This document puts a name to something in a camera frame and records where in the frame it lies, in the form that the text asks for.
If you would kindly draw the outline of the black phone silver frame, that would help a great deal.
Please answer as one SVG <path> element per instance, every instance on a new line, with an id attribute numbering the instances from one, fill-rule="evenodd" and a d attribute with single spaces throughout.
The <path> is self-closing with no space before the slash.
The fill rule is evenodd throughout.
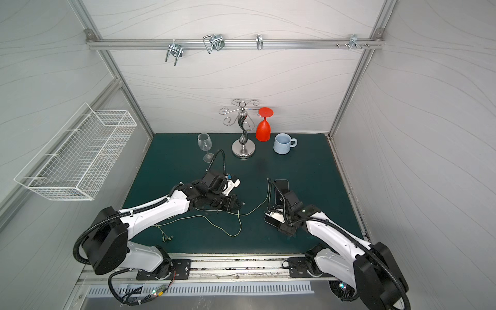
<path id="1" fill-rule="evenodd" d="M 284 205 L 284 195 L 289 192 L 289 181 L 287 179 L 276 179 L 275 180 L 275 205 Z"/>

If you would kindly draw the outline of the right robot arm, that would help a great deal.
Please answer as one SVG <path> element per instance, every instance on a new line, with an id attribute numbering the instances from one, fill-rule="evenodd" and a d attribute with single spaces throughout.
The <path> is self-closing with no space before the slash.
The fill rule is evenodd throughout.
<path id="1" fill-rule="evenodd" d="M 297 229 L 320 239 L 305 255 L 303 268 L 309 276 L 331 275 L 331 292 L 342 302 L 360 299 L 368 309 L 396 309 L 402 302 L 411 309 L 407 281 L 391 250 L 372 244 L 343 229 L 314 205 L 305 205 L 293 191 L 275 194 L 275 206 L 265 221 L 278 231 L 294 236 Z"/>

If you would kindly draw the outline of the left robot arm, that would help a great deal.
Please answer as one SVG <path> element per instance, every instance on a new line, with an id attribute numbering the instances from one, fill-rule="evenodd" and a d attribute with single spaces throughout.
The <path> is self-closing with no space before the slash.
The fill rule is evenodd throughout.
<path id="1" fill-rule="evenodd" d="M 90 265 L 96 275 L 116 269 L 137 269 L 158 280 L 173 271 L 170 256 L 160 246 L 137 244 L 132 239 L 142 231 L 191 209 L 210 206 L 229 211 L 242 206 L 233 189 L 239 178 L 209 170 L 200 180 L 175 185 L 169 194 L 136 207 L 102 209 L 91 226 L 77 238 L 75 260 Z"/>

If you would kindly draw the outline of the clear wine glass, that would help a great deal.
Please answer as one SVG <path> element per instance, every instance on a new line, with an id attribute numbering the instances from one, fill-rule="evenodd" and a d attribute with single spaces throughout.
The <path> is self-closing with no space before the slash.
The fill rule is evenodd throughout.
<path id="1" fill-rule="evenodd" d="M 198 135 L 197 141 L 200 149 L 206 152 L 206 154 L 203 157 L 205 163 L 210 164 L 214 156 L 214 154 L 210 152 L 212 148 L 212 141 L 210 135 L 208 133 L 201 133 Z"/>

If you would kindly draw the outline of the green table mat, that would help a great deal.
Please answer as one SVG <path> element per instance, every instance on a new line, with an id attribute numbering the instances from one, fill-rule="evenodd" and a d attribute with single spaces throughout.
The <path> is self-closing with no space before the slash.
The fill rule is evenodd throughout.
<path id="1" fill-rule="evenodd" d="M 233 214 L 192 210 L 134 237 L 142 245 L 159 245 L 168 253 L 304 253 L 319 239 L 302 229 L 290 237 L 264 222 L 269 180 L 287 179 L 290 190 L 305 204 L 320 208 L 335 223 L 360 236 L 331 147 L 323 134 L 299 134 L 298 145 L 279 155 L 272 142 L 257 142 L 255 154 L 236 158 L 236 134 L 212 134 L 213 150 L 222 149 L 213 169 L 226 170 L 241 184 L 235 194 L 243 203 Z M 157 134 L 125 200 L 134 207 L 166 195 L 179 182 L 200 179 L 207 169 L 196 134 Z"/>

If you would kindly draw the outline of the light blue mug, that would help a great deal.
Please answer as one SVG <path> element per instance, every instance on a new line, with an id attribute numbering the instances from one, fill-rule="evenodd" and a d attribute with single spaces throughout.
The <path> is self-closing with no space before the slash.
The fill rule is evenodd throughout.
<path id="1" fill-rule="evenodd" d="M 273 150 L 279 155 L 286 155 L 297 145 L 298 140 L 296 138 L 290 137 L 289 134 L 280 133 L 275 136 Z"/>

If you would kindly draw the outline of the white vent strip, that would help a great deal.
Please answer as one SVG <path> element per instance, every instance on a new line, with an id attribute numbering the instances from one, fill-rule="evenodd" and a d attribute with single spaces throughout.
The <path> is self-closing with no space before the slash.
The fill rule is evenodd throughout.
<path id="1" fill-rule="evenodd" d="M 145 297 L 158 289 L 156 284 L 124 284 L 116 285 L 116 292 L 123 296 L 136 289 L 138 293 L 132 297 Z M 196 296 L 277 296 L 277 295 L 307 295 L 314 294 L 310 281 L 296 282 L 188 282 L 175 283 L 164 295 L 171 297 Z M 88 298 L 111 298 L 112 294 L 107 285 L 92 285 L 86 295 Z"/>

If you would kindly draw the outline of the red plastic goblet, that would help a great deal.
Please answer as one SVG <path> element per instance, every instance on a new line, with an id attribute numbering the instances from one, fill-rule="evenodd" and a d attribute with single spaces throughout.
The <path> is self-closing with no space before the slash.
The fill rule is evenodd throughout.
<path id="1" fill-rule="evenodd" d="M 273 116 L 274 112 L 271 108 L 263 107 L 258 114 L 263 117 L 263 120 L 257 126 L 256 138 L 260 142 L 267 142 L 271 136 L 271 126 L 267 119 Z"/>

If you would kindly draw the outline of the silver glass holder stand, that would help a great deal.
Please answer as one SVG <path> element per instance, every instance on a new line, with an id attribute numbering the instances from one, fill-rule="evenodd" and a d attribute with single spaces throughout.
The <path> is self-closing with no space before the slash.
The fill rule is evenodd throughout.
<path id="1" fill-rule="evenodd" d="M 260 102 L 257 99 L 233 99 L 232 107 L 222 107 L 219 114 L 226 116 L 223 124 L 232 126 L 235 123 L 239 126 L 242 134 L 231 147 L 232 153 L 240 159 L 248 159 L 252 157 L 256 151 L 255 143 L 249 139 L 248 133 L 255 127 L 254 121 L 249 116 L 249 111 L 259 111 Z"/>

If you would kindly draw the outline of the metal hook left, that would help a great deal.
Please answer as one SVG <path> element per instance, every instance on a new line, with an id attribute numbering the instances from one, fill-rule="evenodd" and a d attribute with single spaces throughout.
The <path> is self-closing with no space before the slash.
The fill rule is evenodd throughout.
<path id="1" fill-rule="evenodd" d="M 168 62 L 170 59 L 174 59 L 174 66 L 177 66 L 178 60 L 183 56 L 183 47 L 173 41 L 169 44 L 165 62 Z"/>

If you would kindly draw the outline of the metal hook small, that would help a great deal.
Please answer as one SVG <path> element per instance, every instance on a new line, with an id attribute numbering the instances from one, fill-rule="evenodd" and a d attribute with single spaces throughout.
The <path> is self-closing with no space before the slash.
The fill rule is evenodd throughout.
<path id="1" fill-rule="evenodd" d="M 263 41 L 263 37 L 262 37 L 262 35 L 261 35 L 261 34 L 257 34 L 257 35 L 255 36 L 255 40 L 256 40 L 257 50 L 262 50 L 262 49 L 263 49 L 263 47 L 264 47 L 264 46 L 263 46 L 263 45 L 264 45 L 264 44 L 263 44 L 263 43 L 264 43 L 264 41 Z"/>

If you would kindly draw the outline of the metal hook right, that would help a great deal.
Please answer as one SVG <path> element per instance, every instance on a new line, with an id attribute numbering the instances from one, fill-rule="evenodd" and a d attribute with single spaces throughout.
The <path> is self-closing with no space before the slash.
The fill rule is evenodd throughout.
<path id="1" fill-rule="evenodd" d="M 351 35 L 349 41 L 343 44 L 336 44 L 338 49 L 347 49 L 347 50 L 364 50 L 369 49 L 370 44 L 368 43 L 360 43 L 359 38 L 356 34 Z"/>

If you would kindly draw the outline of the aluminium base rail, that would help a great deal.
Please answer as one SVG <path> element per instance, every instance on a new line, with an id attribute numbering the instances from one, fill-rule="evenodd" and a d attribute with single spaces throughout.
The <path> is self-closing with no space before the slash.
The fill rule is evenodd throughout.
<path id="1" fill-rule="evenodd" d="M 191 268 L 187 280 L 176 280 L 179 283 L 188 282 L 276 282 L 297 281 L 305 278 L 291 278 L 289 270 L 282 267 L 283 261 L 290 257 L 307 257 L 306 254 L 185 254 L 171 253 L 169 259 L 190 259 Z M 79 285 L 103 285 L 109 275 L 115 271 L 129 270 L 128 273 L 115 276 L 117 284 L 157 284 L 167 282 L 140 281 L 136 279 L 139 270 L 154 271 L 166 259 L 161 254 L 132 254 L 121 264 L 104 263 L 106 270 L 94 271 L 90 265 L 85 266 L 77 279 Z M 324 273 L 315 280 L 336 280 L 337 272 Z"/>

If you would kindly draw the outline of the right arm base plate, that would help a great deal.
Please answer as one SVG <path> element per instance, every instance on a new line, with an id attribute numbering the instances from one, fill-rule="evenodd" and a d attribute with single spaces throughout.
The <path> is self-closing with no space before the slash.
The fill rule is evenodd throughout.
<path id="1" fill-rule="evenodd" d="M 314 259 L 308 257 L 290 257 L 283 261 L 282 267 L 289 270 L 291 278 L 320 278 L 323 275 Z"/>

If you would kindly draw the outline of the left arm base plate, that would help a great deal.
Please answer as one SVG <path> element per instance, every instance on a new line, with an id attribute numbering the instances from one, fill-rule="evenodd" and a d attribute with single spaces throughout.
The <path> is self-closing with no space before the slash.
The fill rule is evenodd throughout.
<path id="1" fill-rule="evenodd" d="M 154 271 L 139 270 L 136 279 L 140 281 L 187 280 L 190 268 L 190 259 L 168 259 L 162 262 Z"/>

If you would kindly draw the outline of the aluminium top rail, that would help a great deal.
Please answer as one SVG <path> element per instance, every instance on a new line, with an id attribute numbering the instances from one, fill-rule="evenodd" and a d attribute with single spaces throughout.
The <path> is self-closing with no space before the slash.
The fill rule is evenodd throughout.
<path id="1" fill-rule="evenodd" d="M 169 44 L 175 41 L 187 50 L 206 50 L 205 41 L 189 40 L 99 40 L 88 41 L 91 50 L 167 50 Z M 338 49 L 336 44 L 347 43 L 345 39 L 267 39 L 263 37 L 262 50 L 320 50 Z M 224 39 L 223 50 L 257 50 L 255 37 L 249 39 Z M 359 39 L 360 43 L 370 44 L 369 49 L 381 49 L 384 40 Z"/>

